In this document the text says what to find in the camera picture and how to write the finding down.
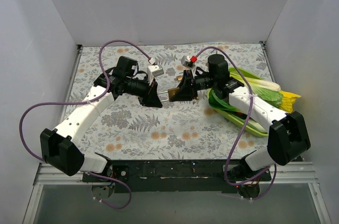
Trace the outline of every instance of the red cap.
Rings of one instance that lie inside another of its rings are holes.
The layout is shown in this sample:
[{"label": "red cap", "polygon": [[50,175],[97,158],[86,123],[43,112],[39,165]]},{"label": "red cap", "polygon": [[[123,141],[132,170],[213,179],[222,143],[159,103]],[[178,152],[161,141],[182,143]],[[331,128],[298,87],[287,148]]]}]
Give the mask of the red cap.
[{"label": "red cap", "polygon": [[195,56],[191,57],[191,62],[196,62],[196,60],[197,60],[197,57],[195,57]]}]

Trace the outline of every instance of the wall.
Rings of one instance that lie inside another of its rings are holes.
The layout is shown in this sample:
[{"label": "wall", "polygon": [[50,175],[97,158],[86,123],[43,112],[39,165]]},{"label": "wall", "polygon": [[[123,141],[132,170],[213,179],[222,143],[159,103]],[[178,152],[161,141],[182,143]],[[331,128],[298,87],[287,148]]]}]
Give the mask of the wall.
[{"label": "wall", "polygon": [[339,0],[288,0],[267,41],[275,79],[302,95],[312,160],[333,223],[339,223]]},{"label": "wall", "polygon": [[53,0],[78,44],[266,40],[287,0]]},{"label": "wall", "polygon": [[[0,0],[0,223],[21,223],[38,161],[23,148],[18,124],[34,103],[63,100],[76,45],[51,0]],[[41,107],[24,123],[40,154],[39,134],[53,128],[60,107]]]}]

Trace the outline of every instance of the gray floor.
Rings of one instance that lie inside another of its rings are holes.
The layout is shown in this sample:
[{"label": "gray floor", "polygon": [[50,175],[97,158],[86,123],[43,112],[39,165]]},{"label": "gray floor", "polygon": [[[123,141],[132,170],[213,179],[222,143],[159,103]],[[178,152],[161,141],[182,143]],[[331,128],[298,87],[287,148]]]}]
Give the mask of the gray floor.
[{"label": "gray floor", "polygon": [[[109,201],[124,204],[127,197],[114,194]],[[136,192],[123,210],[94,201],[87,185],[45,185],[34,223],[104,222],[320,223],[307,184],[275,185],[269,196],[253,203],[217,192]]]}]

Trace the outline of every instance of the gray wall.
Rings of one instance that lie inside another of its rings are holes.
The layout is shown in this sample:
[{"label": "gray wall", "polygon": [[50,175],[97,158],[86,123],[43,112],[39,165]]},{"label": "gray wall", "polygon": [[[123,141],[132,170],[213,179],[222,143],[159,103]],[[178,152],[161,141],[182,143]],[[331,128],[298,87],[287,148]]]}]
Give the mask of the gray wall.
[{"label": "gray wall", "polygon": [[287,0],[53,0],[78,44],[266,40]]},{"label": "gray wall", "polygon": [[[76,46],[51,0],[0,0],[0,223],[21,223],[38,161],[23,148],[18,124],[32,104],[62,100]],[[40,132],[53,127],[59,107],[28,115],[24,134],[38,154]]]},{"label": "gray wall", "polygon": [[302,95],[297,110],[333,223],[339,223],[339,0],[288,0],[267,41],[282,88]]}]

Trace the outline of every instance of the floral tablecloth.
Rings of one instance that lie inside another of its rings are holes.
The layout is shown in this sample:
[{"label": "floral tablecloth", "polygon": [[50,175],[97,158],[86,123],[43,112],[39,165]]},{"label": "floral tablecloth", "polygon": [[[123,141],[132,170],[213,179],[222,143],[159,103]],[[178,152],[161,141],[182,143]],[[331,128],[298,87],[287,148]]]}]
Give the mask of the floral tablecloth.
[{"label": "floral tablecloth", "polygon": [[[170,46],[143,46],[157,60],[165,74],[158,77],[158,91],[178,85],[182,75],[180,60],[183,55],[195,55],[209,44],[183,44]],[[262,78],[271,75],[260,44],[226,44],[215,46],[228,53],[239,67]],[[69,101],[80,101],[101,74],[98,62],[100,47],[83,48]],[[205,64],[206,51],[197,62]],[[139,61],[139,68],[146,70],[147,59],[133,47],[107,47],[103,52],[105,68],[116,65],[119,56]],[[123,95],[109,106],[89,128],[81,141],[81,150],[104,154],[111,159],[224,159],[239,133],[239,127],[216,113],[208,104],[206,91],[200,92],[194,102],[164,102],[163,108],[140,106],[136,96]],[[68,106],[69,115],[74,106]],[[241,158],[267,144],[267,138],[245,133],[232,158]]]}]

